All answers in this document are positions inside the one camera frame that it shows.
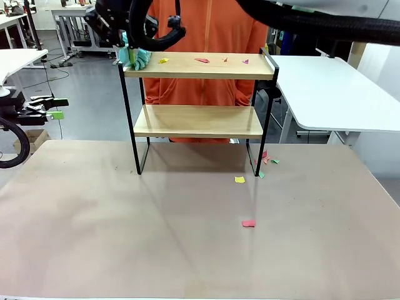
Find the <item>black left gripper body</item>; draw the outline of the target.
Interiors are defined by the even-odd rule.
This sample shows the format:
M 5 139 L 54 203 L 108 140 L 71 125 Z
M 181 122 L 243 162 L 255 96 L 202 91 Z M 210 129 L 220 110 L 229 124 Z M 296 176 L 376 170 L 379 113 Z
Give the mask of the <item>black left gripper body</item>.
M 10 92 L 7 96 L 1 96 L 1 125 L 5 126 L 4 120 L 27 126 L 26 113 L 28 110 L 25 105 L 25 97 L 21 91 L 16 89 L 8 89 Z

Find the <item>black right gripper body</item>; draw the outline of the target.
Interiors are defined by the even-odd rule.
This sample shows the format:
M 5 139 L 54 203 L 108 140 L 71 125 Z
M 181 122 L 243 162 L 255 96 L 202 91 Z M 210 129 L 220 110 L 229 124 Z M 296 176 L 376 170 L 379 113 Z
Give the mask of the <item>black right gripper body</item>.
M 86 9 L 84 20 L 91 29 L 108 43 L 109 30 L 128 29 L 130 1 L 96 1 L 94 7 Z

